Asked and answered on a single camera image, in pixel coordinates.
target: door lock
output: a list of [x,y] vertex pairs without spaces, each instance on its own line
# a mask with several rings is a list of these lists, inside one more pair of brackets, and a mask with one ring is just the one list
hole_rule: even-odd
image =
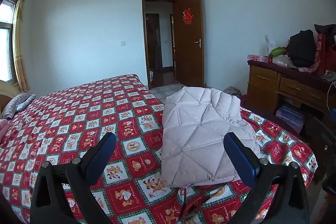
[[196,41],[196,42],[194,42],[194,43],[199,43],[199,47],[201,48],[202,46],[201,46],[201,43],[202,43],[202,41],[201,40],[199,40],[199,41]]

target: checkered bedspread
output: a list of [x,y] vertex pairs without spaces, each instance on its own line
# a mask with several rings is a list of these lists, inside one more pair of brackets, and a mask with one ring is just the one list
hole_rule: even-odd
[[[113,223],[227,223],[249,192],[241,181],[209,187],[170,189],[160,178],[161,101],[124,75],[61,90],[34,100],[16,114],[0,144],[0,190],[23,221],[30,218],[31,196],[43,161],[53,165],[82,157],[106,132],[117,146],[92,194]],[[261,152],[272,163],[299,163],[305,184],[317,167],[309,147],[276,124],[241,109],[254,128]],[[68,185],[75,217],[86,223]],[[263,218],[275,188],[257,219]]]

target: wooden headboard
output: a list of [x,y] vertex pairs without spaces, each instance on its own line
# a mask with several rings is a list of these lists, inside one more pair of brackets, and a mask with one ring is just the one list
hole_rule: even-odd
[[20,92],[11,84],[0,80],[0,113],[2,109]]

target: drawer handle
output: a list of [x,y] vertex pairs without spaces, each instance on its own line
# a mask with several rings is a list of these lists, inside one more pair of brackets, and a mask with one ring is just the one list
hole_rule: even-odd
[[316,95],[314,95],[314,94],[311,94],[311,96],[313,96],[313,97],[316,98],[316,99],[322,100],[322,98],[320,98],[320,97],[318,97],[318,96],[316,96]]
[[261,76],[261,75],[257,75],[257,77],[260,78],[260,79],[268,80],[269,81],[269,79],[267,77],[264,77],[264,76]]
[[294,89],[294,90],[301,90],[299,88],[297,88],[296,86],[292,86],[292,85],[287,85],[288,87],[290,87],[291,89]]

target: folded comforter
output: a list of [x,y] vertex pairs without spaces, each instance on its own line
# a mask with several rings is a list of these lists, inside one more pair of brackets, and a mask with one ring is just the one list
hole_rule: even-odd
[[170,187],[239,180],[223,146],[234,132],[257,157],[255,132],[240,116],[240,100],[216,89],[185,87],[163,110],[162,178]]

